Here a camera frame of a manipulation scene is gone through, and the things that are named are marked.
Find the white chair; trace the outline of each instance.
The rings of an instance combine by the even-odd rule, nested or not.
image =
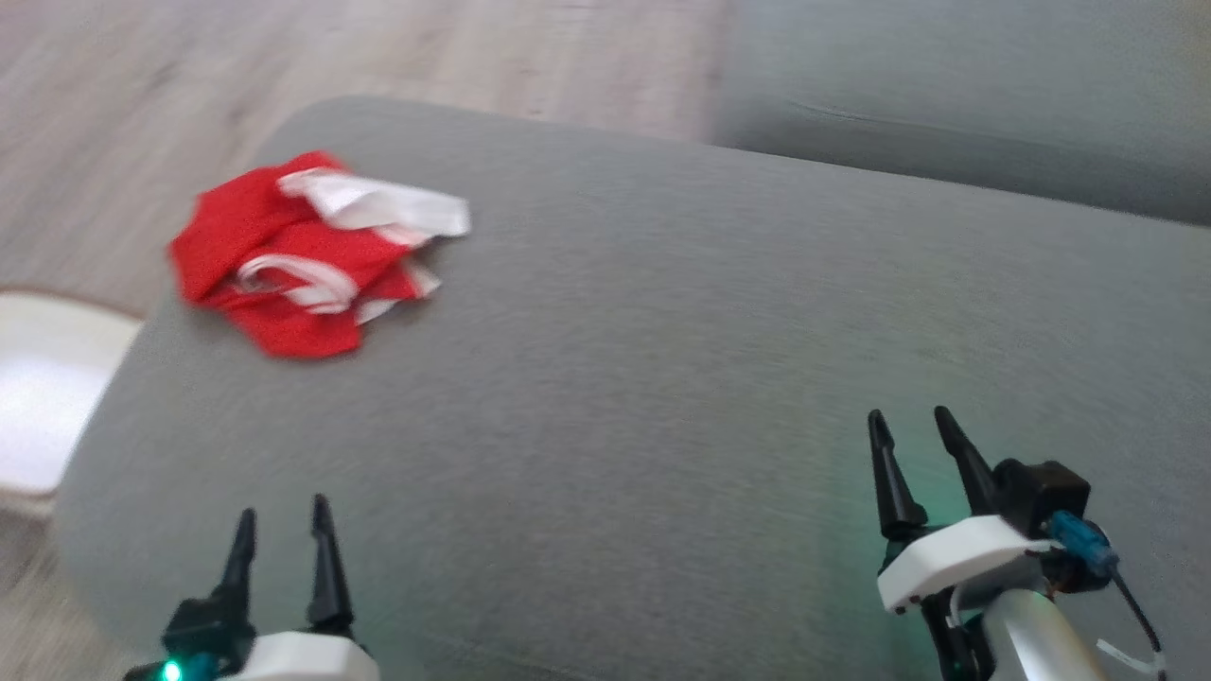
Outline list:
[[[48,515],[138,328],[137,319],[98,305],[0,291],[0,508]]]

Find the green led light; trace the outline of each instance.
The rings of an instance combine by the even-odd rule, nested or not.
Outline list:
[[[176,662],[168,660],[163,664],[163,673],[160,674],[163,681],[180,681],[183,674],[180,673],[180,665]]]

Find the gray ottoman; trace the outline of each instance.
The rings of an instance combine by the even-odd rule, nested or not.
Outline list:
[[[298,626],[310,494],[356,630],[403,677],[936,677],[885,614],[866,412],[939,521],[965,515],[930,410],[992,459],[1058,458],[1171,649],[1211,596],[1211,234],[1071,204],[379,99],[297,115],[328,149],[466,196],[476,231],[365,348],[274,361],[165,301],[61,491],[62,560],[155,652],[260,511],[253,613]],[[1112,594],[1066,601],[1143,649]]]
[[[1211,224],[1211,6],[736,2],[716,142]]]

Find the black cable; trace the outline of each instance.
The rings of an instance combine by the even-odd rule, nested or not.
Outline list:
[[[1136,616],[1136,620],[1138,620],[1140,626],[1143,628],[1144,635],[1148,636],[1148,643],[1152,646],[1152,652],[1160,654],[1160,637],[1157,636],[1157,630],[1152,628],[1152,623],[1148,622],[1148,616],[1143,613],[1143,608],[1140,607],[1140,602],[1131,595],[1131,589],[1127,589],[1127,583],[1123,579],[1123,576],[1119,574],[1118,566],[1110,567],[1110,579],[1113,579],[1114,585],[1119,588],[1119,593],[1123,594],[1123,597],[1127,601],[1127,607],[1131,608],[1131,613]],[[1157,681],[1166,681],[1167,679],[1169,674],[1164,669],[1157,671]]]

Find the crumpled cloth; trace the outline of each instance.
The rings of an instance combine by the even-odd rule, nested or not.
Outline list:
[[[311,151],[206,191],[170,254],[182,297],[223,313],[265,354],[326,357],[360,325],[441,284],[412,257],[470,230],[458,196],[351,174]]]

